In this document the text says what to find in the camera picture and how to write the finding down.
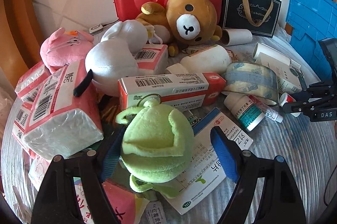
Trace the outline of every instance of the teddy bear eye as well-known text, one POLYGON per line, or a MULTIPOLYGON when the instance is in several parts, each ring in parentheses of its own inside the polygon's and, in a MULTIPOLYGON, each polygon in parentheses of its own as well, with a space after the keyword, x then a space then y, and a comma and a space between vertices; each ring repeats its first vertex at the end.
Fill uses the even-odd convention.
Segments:
POLYGON ((194 10, 194 7, 193 7, 191 4, 187 4, 187 5, 185 6, 185 10, 188 11, 188 12, 191 12, 191 11, 194 10))

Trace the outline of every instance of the pink plush toy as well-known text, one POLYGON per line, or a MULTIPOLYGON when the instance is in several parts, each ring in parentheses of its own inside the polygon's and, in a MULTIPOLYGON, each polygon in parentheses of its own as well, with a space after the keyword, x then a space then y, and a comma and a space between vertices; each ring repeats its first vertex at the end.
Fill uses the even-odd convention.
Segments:
POLYGON ((85 59, 94 47, 93 41, 94 37, 84 31, 65 32, 65 28, 59 28, 43 42, 40 55, 45 66, 55 73, 72 62, 85 59))

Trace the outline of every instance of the green plush toy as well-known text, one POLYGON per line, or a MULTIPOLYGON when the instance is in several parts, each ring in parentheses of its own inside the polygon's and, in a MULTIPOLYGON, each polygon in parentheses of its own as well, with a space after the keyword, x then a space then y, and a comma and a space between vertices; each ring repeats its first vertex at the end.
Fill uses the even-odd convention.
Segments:
POLYGON ((130 186, 138 192, 154 189, 168 198, 174 188, 161 185, 177 177, 192 160, 193 130, 187 118, 170 105, 152 98, 144 107, 130 107, 116 117, 129 124, 122 142, 122 160, 131 173, 130 186), (135 115, 129 124, 128 116, 135 115))

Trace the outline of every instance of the brown teddy bear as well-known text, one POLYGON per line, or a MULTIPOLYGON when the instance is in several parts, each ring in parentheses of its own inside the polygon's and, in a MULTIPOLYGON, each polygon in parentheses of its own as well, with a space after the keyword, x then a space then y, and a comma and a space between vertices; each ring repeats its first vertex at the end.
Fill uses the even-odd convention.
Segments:
MULTIPOLYGON (((136 19, 145 26, 153 25, 165 44, 174 39, 180 41, 180 48, 222 37, 222 29, 216 25, 215 7, 209 0, 168 0, 166 9, 148 2, 142 5, 142 13, 136 19)), ((178 45, 170 43, 169 55, 173 57, 178 52, 178 45)))

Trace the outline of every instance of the bed sheet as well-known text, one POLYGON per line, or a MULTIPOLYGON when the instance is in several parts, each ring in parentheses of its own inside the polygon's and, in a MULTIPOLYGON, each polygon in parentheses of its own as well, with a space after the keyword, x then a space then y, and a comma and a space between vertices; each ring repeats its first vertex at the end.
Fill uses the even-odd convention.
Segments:
MULTIPOLYGON (((95 37, 95 43, 99 42, 102 35, 103 33, 95 37)), ((228 48, 237 55, 239 60, 252 61, 252 52, 255 44, 257 42, 265 43, 300 63, 307 85, 317 82, 318 77, 289 45, 289 41, 290 36, 282 28, 277 27, 273 39, 254 36, 253 42, 250 44, 230 46, 228 48)), ((179 62, 184 56, 186 54, 180 53, 177 57, 170 58, 169 64, 172 65, 179 62)), ((220 95, 215 104, 195 109, 193 112, 198 117, 203 118, 214 107, 218 107, 237 123, 223 105, 224 99, 225 96, 220 95)), ((7 121, 1 154, 1 168, 6 198, 11 208, 16 203, 12 190, 12 185, 15 185, 23 202, 32 209, 37 192, 27 176, 30 159, 11 135, 13 120, 20 105, 21 102, 17 99, 7 121)), ((285 157, 300 190, 308 223, 312 223, 324 210, 324 188, 337 163, 337 140, 334 122, 311 123, 309 118, 303 115, 298 118, 292 115, 285 115, 282 123, 264 119, 248 134, 254 140, 250 150, 256 156, 274 158, 276 155, 282 155, 285 157)), ((336 177, 336 175, 333 177, 328 187, 328 200, 332 198, 337 188, 336 177)), ((179 215, 165 199, 161 198, 167 222, 170 224, 217 223, 233 193, 234 187, 235 184, 226 178, 202 202, 183 216, 179 215)), ((258 180, 246 223, 252 223, 254 220, 262 188, 263 179, 261 178, 258 180)), ((141 224, 146 223, 148 222, 145 215, 143 215, 141 224)))

